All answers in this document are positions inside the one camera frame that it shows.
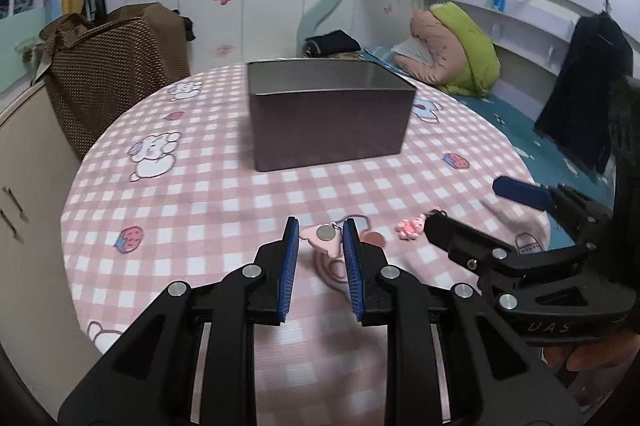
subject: cabinet handle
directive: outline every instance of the cabinet handle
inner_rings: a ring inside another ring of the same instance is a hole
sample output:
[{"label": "cabinet handle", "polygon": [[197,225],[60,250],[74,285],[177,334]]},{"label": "cabinet handle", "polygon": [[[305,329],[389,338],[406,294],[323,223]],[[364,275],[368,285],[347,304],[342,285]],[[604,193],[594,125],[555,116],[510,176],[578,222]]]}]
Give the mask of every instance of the cabinet handle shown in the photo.
[{"label": "cabinet handle", "polygon": [[11,223],[11,220],[9,220],[7,218],[7,215],[5,215],[5,213],[4,213],[4,211],[2,209],[0,209],[0,218],[2,218],[4,220],[4,222],[5,222],[5,224],[7,224],[11,228],[11,231],[14,233],[14,238],[18,239],[18,230]]},{"label": "cabinet handle", "polygon": [[14,192],[11,190],[11,188],[7,186],[2,186],[2,190],[9,196],[9,198],[13,200],[15,206],[18,208],[18,211],[20,211],[20,218],[23,220],[26,220],[27,216],[24,214],[24,209],[20,205],[20,202],[18,202],[18,199],[15,198]]}]

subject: pink pillow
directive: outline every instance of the pink pillow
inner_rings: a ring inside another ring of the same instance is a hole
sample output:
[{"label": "pink pillow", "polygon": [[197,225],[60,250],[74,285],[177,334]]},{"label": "pink pillow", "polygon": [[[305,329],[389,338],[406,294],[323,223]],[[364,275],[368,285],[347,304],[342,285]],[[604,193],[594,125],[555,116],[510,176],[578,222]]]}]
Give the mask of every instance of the pink pillow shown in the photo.
[{"label": "pink pillow", "polygon": [[411,19],[411,35],[429,47],[433,67],[396,54],[396,64],[427,84],[447,84],[465,67],[466,55],[458,38],[429,11],[416,11]]}]

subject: pink bear charm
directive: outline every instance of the pink bear charm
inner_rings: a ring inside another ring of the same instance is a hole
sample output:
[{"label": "pink bear charm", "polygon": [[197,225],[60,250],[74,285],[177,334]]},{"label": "pink bear charm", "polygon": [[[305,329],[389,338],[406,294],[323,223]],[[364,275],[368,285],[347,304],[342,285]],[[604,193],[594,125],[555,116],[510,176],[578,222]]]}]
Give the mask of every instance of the pink bear charm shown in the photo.
[{"label": "pink bear charm", "polygon": [[307,240],[311,246],[326,254],[331,259],[340,258],[342,249],[342,229],[335,222],[308,227],[300,231],[300,238]]},{"label": "pink bear charm", "polygon": [[419,215],[411,220],[403,220],[396,225],[396,231],[401,240],[415,240],[424,231],[425,215]]}]

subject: brown bag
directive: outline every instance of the brown bag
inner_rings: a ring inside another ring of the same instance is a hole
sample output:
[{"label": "brown bag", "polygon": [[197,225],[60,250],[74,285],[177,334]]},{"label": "brown bag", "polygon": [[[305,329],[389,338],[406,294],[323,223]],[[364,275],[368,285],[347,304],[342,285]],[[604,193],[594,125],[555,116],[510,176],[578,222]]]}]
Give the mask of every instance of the brown bag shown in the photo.
[{"label": "brown bag", "polygon": [[182,18],[159,3],[119,8],[95,28],[68,14],[40,38],[51,104],[79,158],[129,108],[190,75]]}]

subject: dark metal box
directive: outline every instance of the dark metal box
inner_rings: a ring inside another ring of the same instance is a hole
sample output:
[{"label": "dark metal box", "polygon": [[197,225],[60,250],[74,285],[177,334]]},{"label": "dark metal box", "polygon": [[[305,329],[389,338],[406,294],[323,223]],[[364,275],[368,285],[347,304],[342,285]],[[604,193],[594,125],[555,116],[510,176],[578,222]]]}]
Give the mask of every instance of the dark metal box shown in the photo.
[{"label": "dark metal box", "polygon": [[364,60],[247,65],[257,171],[398,154],[416,88]]}]

